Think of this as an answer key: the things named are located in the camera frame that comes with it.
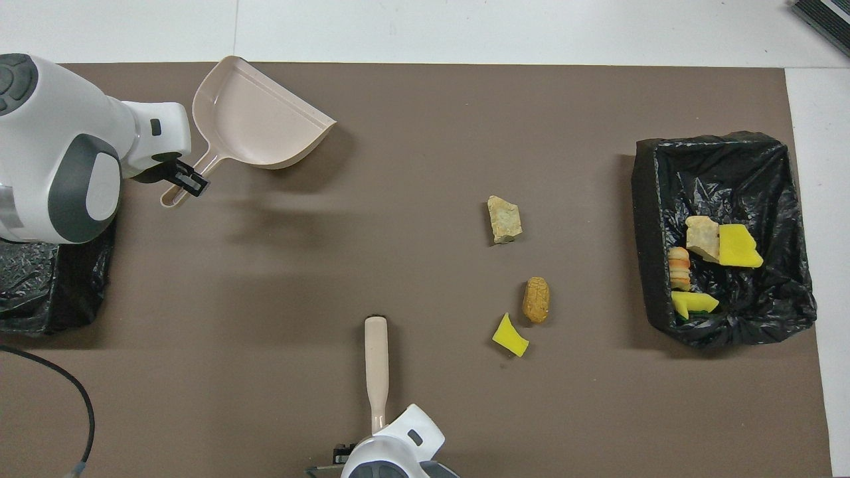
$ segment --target sponge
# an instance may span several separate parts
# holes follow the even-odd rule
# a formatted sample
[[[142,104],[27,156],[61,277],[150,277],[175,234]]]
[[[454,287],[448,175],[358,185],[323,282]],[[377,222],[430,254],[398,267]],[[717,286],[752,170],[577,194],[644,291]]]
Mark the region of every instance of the sponge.
[[[739,267],[761,267],[762,256],[756,252],[756,240],[742,224],[720,226],[720,264]]]
[[[684,317],[686,321],[690,318],[689,311],[711,312],[720,304],[711,295],[699,292],[673,291],[671,292],[671,298],[673,299],[673,307],[676,309],[676,312]]]
[[[517,357],[523,356],[525,349],[529,347],[529,341],[519,336],[517,329],[513,328],[511,318],[505,314],[499,322],[499,328],[493,334],[493,341],[513,352]]]

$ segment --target black plastic bag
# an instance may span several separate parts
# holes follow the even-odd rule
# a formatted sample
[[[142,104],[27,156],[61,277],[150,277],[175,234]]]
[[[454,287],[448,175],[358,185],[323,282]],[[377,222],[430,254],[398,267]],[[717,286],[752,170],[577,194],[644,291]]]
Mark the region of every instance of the black plastic bag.
[[[649,323],[693,347],[770,344],[816,319],[802,215],[788,148],[738,132],[637,143],[632,172],[637,256]],[[667,251],[685,245],[685,219],[743,224],[764,265],[726,267],[691,254],[692,292],[720,301],[684,320],[673,309]]]
[[[0,242],[0,332],[49,335],[94,322],[116,222],[83,244]]]

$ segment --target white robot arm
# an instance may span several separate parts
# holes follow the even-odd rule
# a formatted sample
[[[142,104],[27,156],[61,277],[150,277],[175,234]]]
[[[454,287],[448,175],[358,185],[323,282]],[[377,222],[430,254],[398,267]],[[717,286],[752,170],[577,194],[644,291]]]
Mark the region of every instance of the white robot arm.
[[[133,103],[50,61],[0,54],[0,237],[87,242],[115,216],[122,178],[168,180],[199,196],[207,181],[178,103]]]

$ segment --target dustpan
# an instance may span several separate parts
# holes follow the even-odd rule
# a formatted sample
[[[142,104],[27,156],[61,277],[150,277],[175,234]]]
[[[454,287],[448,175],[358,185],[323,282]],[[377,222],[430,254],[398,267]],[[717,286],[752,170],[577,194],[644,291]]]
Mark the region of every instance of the dustpan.
[[[281,169],[307,156],[336,123],[238,56],[219,61],[192,100],[192,116],[209,144],[195,165],[205,178],[224,160]],[[188,193],[172,186],[165,208]]]

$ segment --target beige rock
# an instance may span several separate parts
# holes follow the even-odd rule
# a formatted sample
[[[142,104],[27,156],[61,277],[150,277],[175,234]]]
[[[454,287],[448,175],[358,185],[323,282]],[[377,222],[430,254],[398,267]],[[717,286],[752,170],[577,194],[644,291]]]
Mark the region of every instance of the beige rock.
[[[519,208],[499,196],[487,199],[487,210],[490,211],[490,226],[493,228],[493,242],[507,244],[513,241],[523,231],[519,223]]]
[[[708,262],[720,262],[720,225],[708,216],[690,216],[685,225],[685,247]]]

